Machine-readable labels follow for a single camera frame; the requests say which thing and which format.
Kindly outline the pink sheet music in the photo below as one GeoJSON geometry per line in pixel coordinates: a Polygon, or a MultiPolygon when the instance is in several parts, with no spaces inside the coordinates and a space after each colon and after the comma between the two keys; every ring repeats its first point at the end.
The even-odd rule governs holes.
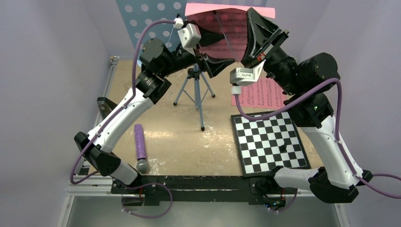
{"type": "Polygon", "coordinates": [[[213,58],[232,58],[239,62],[247,46],[246,12],[250,8],[267,18],[273,19],[276,16],[274,8],[187,3],[185,16],[188,20],[194,20],[200,27],[226,36],[217,43],[202,46],[200,51],[213,58]]]}
{"type": "Polygon", "coordinates": [[[238,99],[241,107],[278,110],[284,107],[286,95],[273,79],[261,78],[251,85],[241,87],[238,99]]]}

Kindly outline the black metronome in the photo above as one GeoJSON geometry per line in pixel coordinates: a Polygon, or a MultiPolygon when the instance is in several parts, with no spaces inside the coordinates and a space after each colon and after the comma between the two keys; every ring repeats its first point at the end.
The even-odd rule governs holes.
{"type": "Polygon", "coordinates": [[[107,97],[98,97],[96,103],[102,119],[105,119],[117,107],[117,104],[107,97]]]}

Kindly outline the purple glitter microphone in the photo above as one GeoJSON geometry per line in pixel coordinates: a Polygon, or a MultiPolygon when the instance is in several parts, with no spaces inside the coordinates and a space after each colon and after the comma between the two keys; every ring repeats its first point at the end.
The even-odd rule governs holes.
{"type": "Polygon", "coordinates": [[[143,174],[149,171],[149,164],[147,161],[145,135],[141,124],[134,125],[134,137],[136,146],[137,170],[143,174]]]}

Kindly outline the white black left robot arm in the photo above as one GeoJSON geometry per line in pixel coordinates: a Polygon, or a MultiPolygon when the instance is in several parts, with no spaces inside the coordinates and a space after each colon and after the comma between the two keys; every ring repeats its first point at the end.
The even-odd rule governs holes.
{"type": "Polygon", "coordinates": [[[122,183],[128,193],[140,190],[140,173],[113,153],[121,136],[148,109],[152,108],[167,92],[171,83],[167,77],[175,72],[197,65],[209,76],[218,75],[233,59],[213,58],[201,53],[223,40],[222,33],[207,30],[195,21],[170,21],[178,31],[180,43],[170,51],[158,38],[147,41],[139,38],[134,62],[141,62],[140,73],[132,69],[132,86],[122,101],[92,130],[78,132],[74,141],[85,158],[102,176],[111,176],[122,183]]]}

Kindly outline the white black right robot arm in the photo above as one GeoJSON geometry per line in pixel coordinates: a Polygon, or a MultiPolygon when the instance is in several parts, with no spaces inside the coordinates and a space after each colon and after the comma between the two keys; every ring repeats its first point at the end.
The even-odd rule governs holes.
{"type": "Polygon", "coordinates": [[[334,57],[316,54],[301,63],[287,55],[281,45],[288,37],[275,23],[254,8],[246,12],[247,46],[241,59],[246,68],[262,66],[290,95],[285,111],[306,134],[316,149],[323,166],[317,169],[293,169],[278,166],[265,180],[270,192],[282,188],[311,191],[325,203],[350,203],[359,194],[357,187],[372,179],[353,159],[339,132],[339,115],[325,95],[339,86],[340,75],[334,57]]]}

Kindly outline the black white chessboard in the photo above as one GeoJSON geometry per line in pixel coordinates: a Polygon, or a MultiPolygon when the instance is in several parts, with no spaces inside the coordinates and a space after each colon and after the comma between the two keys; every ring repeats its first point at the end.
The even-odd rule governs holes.
{"type": "Polygon", "coordinates": [[[230,118],[244,177],[266,175],[277,166],[311,167],[296,125],[287,112],[263,121],[251,122],[240,114],[230,118]],[[283,144],[286,150],[280,151],[283,144]]]}

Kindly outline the black base frame rail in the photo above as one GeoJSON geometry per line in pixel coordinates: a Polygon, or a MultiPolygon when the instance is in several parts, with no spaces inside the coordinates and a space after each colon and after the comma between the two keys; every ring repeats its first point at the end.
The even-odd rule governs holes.
{"type": "Polygon", "coordinates": [[[266,176],[143,175],[128,187],[115,180],[111,193],[140,195],[146,206],[156,206],[161,201],[262,205],[272,204],[274,198],[288,200],[296,191],[294,188],[274,186],[266,176]]]}

